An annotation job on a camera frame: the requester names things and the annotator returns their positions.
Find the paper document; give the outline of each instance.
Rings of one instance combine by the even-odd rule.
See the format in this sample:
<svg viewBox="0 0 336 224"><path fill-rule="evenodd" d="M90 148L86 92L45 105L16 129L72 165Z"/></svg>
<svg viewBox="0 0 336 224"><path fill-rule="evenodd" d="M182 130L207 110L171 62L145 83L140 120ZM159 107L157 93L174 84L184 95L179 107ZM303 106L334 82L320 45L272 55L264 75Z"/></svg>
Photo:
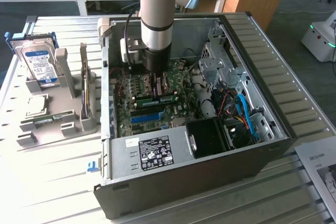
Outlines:
<svg viewBox="0 0 336 224"><path fill-rule="evenodd" d="M295 150L336 221L336 137L302 144Z"/></svg>

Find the blue expansion slot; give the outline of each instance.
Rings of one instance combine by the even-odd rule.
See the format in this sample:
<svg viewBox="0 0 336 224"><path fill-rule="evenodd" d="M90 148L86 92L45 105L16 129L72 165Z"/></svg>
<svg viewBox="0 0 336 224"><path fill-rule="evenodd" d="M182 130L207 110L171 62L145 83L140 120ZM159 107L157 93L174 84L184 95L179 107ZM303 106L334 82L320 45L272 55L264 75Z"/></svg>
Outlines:
<svg viewBox="0 0 336 224"><path fill-rule="evenodd" d="M162 112L157 113L157 114L132 117L131 118L131 123L143 123L143 122L148 122L148 121L160 121L162 119L162 115L165 111L166 111L166 109Z"/></svg>

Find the slotted metal surface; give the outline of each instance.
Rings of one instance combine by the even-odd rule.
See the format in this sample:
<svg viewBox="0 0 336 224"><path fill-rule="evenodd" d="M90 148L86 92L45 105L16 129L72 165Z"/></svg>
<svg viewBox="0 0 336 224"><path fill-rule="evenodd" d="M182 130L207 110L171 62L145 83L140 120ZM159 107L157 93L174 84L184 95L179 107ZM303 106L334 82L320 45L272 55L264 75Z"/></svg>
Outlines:
<svg viewBox="0 0 336 224"><path fill-rule="evenodd" d="M226 17L300 136L295 145L335 135L332 124L254 20L244 13L226 14ZM56 32L60 47L68 49L72 73L80 71L80 43L88 43L89 65L100 77L98 18L39 17L33 32ZM234 51L232 54L240 65ZM0 153L2 150L10 153L4 153L6 167L10 167L6 176L10 182L5 186L16 190L15 196L7 192L10 200L2 197L7 199L8 211L4 211L1 217L8 219L1 223L111 223L91 191L95 174L89 176L85 173L88 162L100 154L99 133L19 152L17 148L11 148L13 140L6 139L6 136L14 129L15 115L20 113L20 104L27 95L24 74L25 69L18 63L1 111L0 138L4 140L0 142ZM100 79L96 85L96 95L100 97ZM100 114L100 103L97 113ZM131 214L112 223L308 224L332 223L330 218L291 148L254 178Z"/></svg>

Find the robotic arm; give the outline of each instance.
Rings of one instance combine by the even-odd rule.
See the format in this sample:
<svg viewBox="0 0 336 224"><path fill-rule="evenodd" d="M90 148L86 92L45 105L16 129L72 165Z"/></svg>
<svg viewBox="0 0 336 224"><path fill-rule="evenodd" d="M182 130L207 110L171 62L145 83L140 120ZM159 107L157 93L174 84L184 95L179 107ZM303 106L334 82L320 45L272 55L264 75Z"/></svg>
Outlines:
<svg viewBox="0 0 336 224"><path fill-rule="evenodd" d="M148 47L143 52L143 64L152 73L152 87L162 77L169 64L175 3L194 9L198 0L140 0L141 37Z"/></svg>

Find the green circuit board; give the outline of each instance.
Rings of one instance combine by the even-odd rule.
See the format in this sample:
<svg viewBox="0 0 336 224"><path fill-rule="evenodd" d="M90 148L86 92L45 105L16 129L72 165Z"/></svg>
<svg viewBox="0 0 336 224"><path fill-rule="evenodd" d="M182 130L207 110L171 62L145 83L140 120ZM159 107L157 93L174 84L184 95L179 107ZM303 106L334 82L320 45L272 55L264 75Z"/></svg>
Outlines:
<svg viewBox="0 0 336 224"><path fill-rule="evenodd" d="M151 104L151 93L147 82L149 77L148 73L144 74L132 74L128 69L124 71L123 75L119 74L117 83L123 83L122 92L116 94L117 96L117 126L118 137L131 136L146 132L158 131L161 129L168 129L173 127L172 122L184 121L195 118L194 109L191 108L189 101L196 101L195 93L193 89L187 87L187 94L185 97L182 88L183 76L187 73L189 65L181 67L181 61L171 61L169 69L164 73L164 86L167 88L165 92L172 94L171 97L166 97L167 104L161 103L161 105L150 105L145 108L140 108L144 104ZM160 120L152 120L146 122L132 123L131 112L142 111L142 109L155 108L157 111L162 112Z"/></svg>

